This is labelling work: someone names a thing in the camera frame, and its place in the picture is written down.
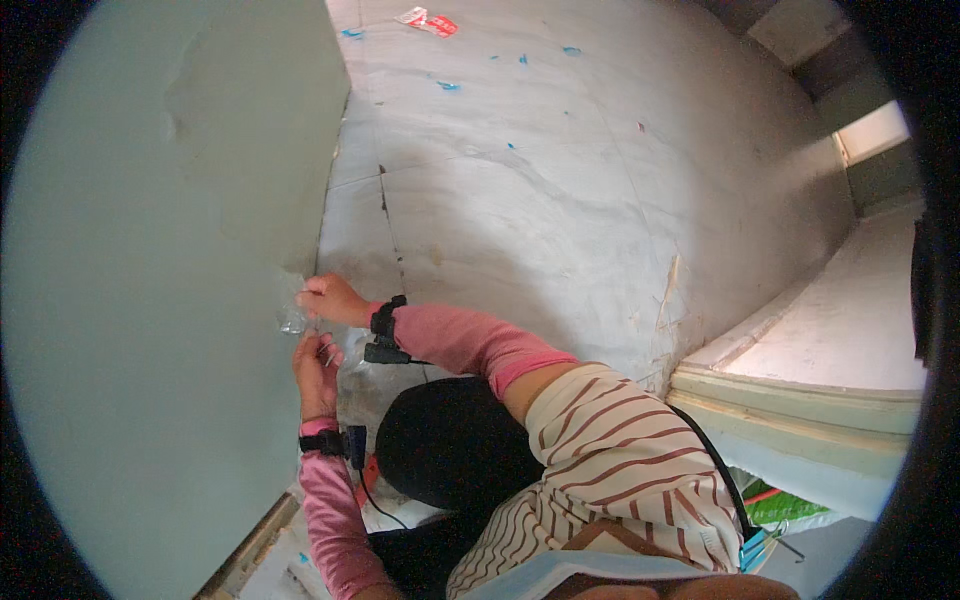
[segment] striped shirt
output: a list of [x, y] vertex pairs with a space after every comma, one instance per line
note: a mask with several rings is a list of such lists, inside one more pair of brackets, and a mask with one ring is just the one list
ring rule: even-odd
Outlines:
[[727, 488], [700, 439], [662, 400], [588, 363], [540, 392], [526, 428], [546, 470], [493, 512], [450, 573], [448, 599], [564, 548], [598, 519], [689, 564], [737, 572], [742, 538]]

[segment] plastic bag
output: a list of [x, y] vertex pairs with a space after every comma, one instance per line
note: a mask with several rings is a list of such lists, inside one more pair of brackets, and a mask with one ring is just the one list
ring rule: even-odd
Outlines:
[[287, 274], [284, 278], [284, 288], [284, 298], [287, 301], [283, 304], [283, 308], [276, 313], [276, 322], [279, 325], [280, 333], [302, 335], [310, 329], [320, 331], [323, 320], [319, 318], [311, 319], [307, 316], [306, 310], [297, 306], [296, 295], [303, 291], [303, 277]]

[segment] face mask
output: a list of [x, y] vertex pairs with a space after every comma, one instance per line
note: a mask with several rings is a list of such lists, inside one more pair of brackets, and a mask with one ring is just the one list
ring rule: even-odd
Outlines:
[[551, 550], [472, 589], [460, 600], [541, 600], [553, 588], [577, 573], [633, 581], [694, 579], [719, 574], [708, 573], [663, 556]]

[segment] dirty floor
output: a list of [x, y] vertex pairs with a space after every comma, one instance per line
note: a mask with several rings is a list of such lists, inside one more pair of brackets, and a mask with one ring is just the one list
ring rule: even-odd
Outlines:
[[[700, 7], [450, 0], [426, 7], [460, 27], [440, 38], [399, 0], [328, 6], [352, 91], [318, 271], [369, 298], [489, 311], [662, 391], [850, 226], [809, 99]], [[334, 330], [342, 418], [372, 434], [444, 376], [360, 364]]]

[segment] pink long-sleeve shirt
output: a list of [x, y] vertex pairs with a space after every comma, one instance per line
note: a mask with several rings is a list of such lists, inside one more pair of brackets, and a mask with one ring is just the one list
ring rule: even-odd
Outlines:
[[[367, 322], [381, 305], [371, 304]], [[536, 335], [485, 313], [425, 304], [400, 307], [394, 318], [394, 337], [401, 349], [450, 372], [483, 374], [498, 398], [525, 373], [579, 362]], [[335, 419], [312, 420], [300, 427], [300, 435], [338, 427]], [[303, 454], [300, 464], [310, 553], [330, 593], [337, 600], [349, 600], [363, 589], [389, 584], [383, 563], [367, 541], [347, 463], [314, 450]]]

